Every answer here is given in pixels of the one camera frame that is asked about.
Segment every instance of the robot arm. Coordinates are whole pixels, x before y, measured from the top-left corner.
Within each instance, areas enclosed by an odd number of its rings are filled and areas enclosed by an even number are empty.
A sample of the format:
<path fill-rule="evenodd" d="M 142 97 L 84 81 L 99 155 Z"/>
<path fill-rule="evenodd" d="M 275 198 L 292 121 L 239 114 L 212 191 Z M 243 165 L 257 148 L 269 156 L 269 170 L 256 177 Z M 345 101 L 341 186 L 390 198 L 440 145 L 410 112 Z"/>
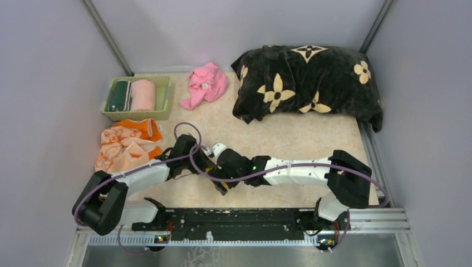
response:
<path fill-rule="evenodd" d="M 146 199 L 127 202 L 126 199 L 153 184 L 177 177 L 185 169 L 197 174 L 190 160 L 182 158 L 188 155 L 195 145 L 195 138 L 190 135 L 181 135 L 174 147 L 167 149 L 161 156 L 144 166 L 119 174 L 96 172 L 79 196 L 72 213 L 74 214 L 78 208 L 78 219 L 99 235 L 110 233 L 118 225 L 155 221 L 159 210 L 164 208 L 159 206 L 157 201 Z M 216 162 L 213 162 L 208 155 L 214 156 Z M 286 169 L 269 171 L 244 182 L 252 186 L 295 183 L 329 188 L 331 192 L 318 199 L 314 215 L 310 216 L 310 221 L 314 221 L 316 229 L 325 229 L 332 225 L 339 215 L 350 207 L 357 209 L 368 207 L 370 189 L 368 181 L 347 172 L 338 172 L 330 167 L 292 167 L 295 164 L 325 163 L 348 167 L 371 175 L 371 170 L 366 165 L 341 150 L 335 150 L 333 156 L 329 158 L 318 160 L 291 161 L 269 156 L 256 156 L 250 160 L 226 148 L 223 144 L 216 144 L 211 151 L 199 149 L 193 155 L 193 159 L 197 167 L 206 170 L 210 176 L 228 180 L 228 182 L 214 182 L 215 187 L 223 195 L 238 184 L 232 181 L 233 177 L 243 177 L 284 165 L 287 166 Z M 97 186 L 112 177 L 116 179 L 94 191 Z M 91 197 L 84 201 L 84 198 L 90 194 Z"/>

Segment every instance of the black blanket with floral pattern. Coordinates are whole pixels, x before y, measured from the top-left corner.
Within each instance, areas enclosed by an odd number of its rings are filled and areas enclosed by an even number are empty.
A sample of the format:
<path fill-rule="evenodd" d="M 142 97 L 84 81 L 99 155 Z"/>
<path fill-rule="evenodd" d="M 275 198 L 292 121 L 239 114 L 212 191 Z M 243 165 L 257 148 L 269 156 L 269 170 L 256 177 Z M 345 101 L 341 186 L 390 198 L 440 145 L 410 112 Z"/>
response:
<path fill-rule="evenodd" d="M 366 55 L 332 46 L 264 46 L 231 67 L 240 80 L 233 115 L 250 123 L 268 113 L 345 113 L 382 129 L 382 108 Z"/>

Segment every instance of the green rolled towel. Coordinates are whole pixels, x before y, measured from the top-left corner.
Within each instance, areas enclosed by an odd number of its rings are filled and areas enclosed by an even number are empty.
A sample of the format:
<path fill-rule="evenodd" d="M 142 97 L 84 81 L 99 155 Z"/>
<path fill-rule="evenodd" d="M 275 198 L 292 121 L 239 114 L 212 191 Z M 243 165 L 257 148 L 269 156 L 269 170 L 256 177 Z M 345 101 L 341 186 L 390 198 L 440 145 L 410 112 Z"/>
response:
<path fill-rule="evenodd" d="M 119 80 L 108 100 L 106 111 L 129 111 L 131 107 L 131 82 Z"/>

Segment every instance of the flower motif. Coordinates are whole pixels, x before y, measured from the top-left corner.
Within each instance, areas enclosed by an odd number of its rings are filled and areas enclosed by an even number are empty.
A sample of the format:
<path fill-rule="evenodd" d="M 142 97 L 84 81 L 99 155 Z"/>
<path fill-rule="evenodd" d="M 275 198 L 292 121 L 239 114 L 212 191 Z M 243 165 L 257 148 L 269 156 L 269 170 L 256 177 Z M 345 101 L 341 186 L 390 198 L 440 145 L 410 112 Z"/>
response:
<path fill-rule="evenodd" d="M 308 61 L 314 56 L 314 54 L 324 50 L 327 50 L 327 48 L 320 46 L 302 46 L 292 49 L 291 51 L 297 52 L 302 55 L 305 61 L 308 63 Z"/>
<path fill-rule="evenodd" d="M 295 92 L 291 90 L 283 90 L 283 81 L 279 74 L 276 74 L 276 77 L 274 78 L 274 91 L 266 92 L 266 86 L 263 85 L 259 90 L 257 90 L 257 92 L 264 94 L 265 103 L 271 103 L 271 106 L 269 107 L 271 113 L 276 110 L 276 107 L 279 106 L 281 101 L 287 100 L 295 95 Z"/>
<path fill-rule="evenodd" d="M 310 110 L 317 111 L 319 113 L 328 113 L 331 111 L 331 108 L 326 106 L 325 104 L 318 103 L 319 100 L 319 92 L 316 91 L 316 94 L 314 94 L 313 101 L 305 107 L 300 108 L 299 110 L 302 113 L 307 113 Z"/>
<path fill-rule="evenodd" d="M 368 70 L 368 65 L 367 62 L 364 60 L 361 61 L 361 64 L 356 64 L 354 66 L 354 72 L 359 75 L 359 81 L 361 84 L 365 85 L 368 82 L 368 79 L 370 79 L 370 71 Z"/>
<path fill-rule="evenodd" d="M 243 67 L 241 68 L 241 74 L 239 75 L 239 80 L 240 80 L 239 89 L 243 87 L 243 81 L 247 74 L 248 74 L 248 67 L 243 65 Z"/>

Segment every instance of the crumpled pink cloth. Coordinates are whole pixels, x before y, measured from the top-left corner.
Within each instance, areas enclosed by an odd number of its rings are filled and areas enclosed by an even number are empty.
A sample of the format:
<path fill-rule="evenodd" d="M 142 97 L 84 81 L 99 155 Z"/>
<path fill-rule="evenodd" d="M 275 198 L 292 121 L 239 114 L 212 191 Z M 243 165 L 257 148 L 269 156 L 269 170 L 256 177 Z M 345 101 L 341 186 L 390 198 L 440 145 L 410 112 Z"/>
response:
<path fill-rule="evenodd" d="M 190 73 L 190 98 L 179 102 L 180 106 L 192 110 L 203 100 L 213 102 L 224 94 L 228 87 L 228 79 L 213 63 L 208 62 Z"/>

